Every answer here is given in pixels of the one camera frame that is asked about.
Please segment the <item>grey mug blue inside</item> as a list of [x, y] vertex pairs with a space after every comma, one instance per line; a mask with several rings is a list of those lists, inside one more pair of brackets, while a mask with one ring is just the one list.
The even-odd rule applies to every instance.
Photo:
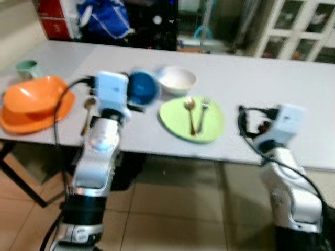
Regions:
[[134, 67], [128, 73], [128, 104], [134, 107], [147, 107], [161, 96], [161, 82], [157, 76], [144, 69]]

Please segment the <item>light green plate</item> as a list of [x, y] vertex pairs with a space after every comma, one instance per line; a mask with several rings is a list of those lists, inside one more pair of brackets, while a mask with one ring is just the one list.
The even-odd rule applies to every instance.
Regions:
[[[191, 136], [191, 124], [189, 123], [189, 114], [184, 108], [184, 99], [186, 97], [174, 98], [163, 103], [159, 110], [159, 117], [163, 126], [176, 137], [180, 137], [192, 143], [212, 143], [218, 140], [225, 131], [225, 116], [219, 105], [211, 99], [210, 107], [204, 116], [203, 131], [200, 134]], [[194, 127], [197, 129], [199, 124], [199, 115], [201, 114], [201, 103], [203, 96], [193, 96], [195, 108], [192, 111], [194, 116]]]

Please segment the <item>metal fork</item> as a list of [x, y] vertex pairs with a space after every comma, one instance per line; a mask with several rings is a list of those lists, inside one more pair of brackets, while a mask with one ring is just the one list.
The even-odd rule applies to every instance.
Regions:
[[196, 129], [196, 133], [200, 134], [203, 131], [204, 126], [204, 116], [210, 107], [211, 99], [210, 98], [203, 98], [203, 103], [201, 103], [201, 114], [199, 115], [199, 124]]

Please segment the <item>white bowl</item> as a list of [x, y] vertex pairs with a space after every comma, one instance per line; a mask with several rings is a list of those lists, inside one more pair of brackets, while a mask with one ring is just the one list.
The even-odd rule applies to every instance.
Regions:
[[176, 65], [158, 67], [156, 75], [163, 91], [174, 96], [186, 96], [196, 86], [196, 74]]

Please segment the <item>black low object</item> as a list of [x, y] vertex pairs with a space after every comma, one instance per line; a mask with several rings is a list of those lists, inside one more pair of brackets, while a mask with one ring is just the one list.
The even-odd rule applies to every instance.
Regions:
[[136, 181], [143, 171], [148, 155], [135, 152], [121, 152], [120, 163], [115, 168], [111, 191], [125, 191]]

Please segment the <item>black cabinet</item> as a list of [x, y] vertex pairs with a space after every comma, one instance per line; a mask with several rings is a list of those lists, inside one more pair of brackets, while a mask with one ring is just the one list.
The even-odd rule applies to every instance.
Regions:
[[178, 0], [124, 0], [135, 48], [177, 50]]

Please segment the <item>blue bag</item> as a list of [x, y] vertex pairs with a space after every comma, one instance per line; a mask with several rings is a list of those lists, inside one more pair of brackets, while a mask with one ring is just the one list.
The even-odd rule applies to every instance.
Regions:
[[82, 31], [111, 40], [134, 33], [122, 0], [82, 0], [76, 6]]

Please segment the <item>white glass door cabinet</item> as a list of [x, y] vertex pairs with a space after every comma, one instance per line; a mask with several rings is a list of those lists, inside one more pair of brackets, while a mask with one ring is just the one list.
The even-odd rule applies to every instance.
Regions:
[[335, 0], [261, 0], [247, 55], [335, 62]]

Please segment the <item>orange bowl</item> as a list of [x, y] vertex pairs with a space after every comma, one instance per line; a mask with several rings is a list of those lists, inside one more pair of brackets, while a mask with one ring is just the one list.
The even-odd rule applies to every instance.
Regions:
[[3, 105], [19, 114], [36, 114], [53, 111], [61, 95], [61, 105], [70, 105], [76, 95], [68, 90], [67, 83], [59, 76], [46, 76], [10, 86], [3, 96]]

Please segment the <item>orange plate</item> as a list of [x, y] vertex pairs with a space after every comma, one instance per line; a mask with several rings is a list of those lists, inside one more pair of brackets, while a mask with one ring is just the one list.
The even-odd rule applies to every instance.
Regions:
[[[58, 110], [57, 122], [65, 119], [76, 105], [76, 95], [69, 92]], [[38, 114], [19, 114], [0, 107], [0, 127], [12, 134], [31, 134], [43, 131], [54, 124], [53, 111]]]

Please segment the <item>green mug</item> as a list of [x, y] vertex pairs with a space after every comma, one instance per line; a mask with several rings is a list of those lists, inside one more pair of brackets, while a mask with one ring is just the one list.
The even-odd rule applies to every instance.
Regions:
[[36, 60], [24, 60], [15, 64], [15, 70], [20, 81], [31, 81], [44, 77], [44, 74]]

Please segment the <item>red box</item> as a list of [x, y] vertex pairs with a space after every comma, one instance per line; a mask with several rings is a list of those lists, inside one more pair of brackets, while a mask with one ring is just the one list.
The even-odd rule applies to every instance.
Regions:
[[36, 0], [37, 14], [47, 38], [73, 41], [82, 36], [77, 5], [83, 0]]

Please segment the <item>black table leg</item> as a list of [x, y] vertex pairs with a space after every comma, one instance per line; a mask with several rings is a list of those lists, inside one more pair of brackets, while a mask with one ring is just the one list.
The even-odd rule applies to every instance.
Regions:
[[15, 143], [0, 142], [0, 170], [4, 172], [27, 196], [29, 196], [41, 208], [48, 207], [44, 201], [5, 161], [5, 158], [14, 149]]

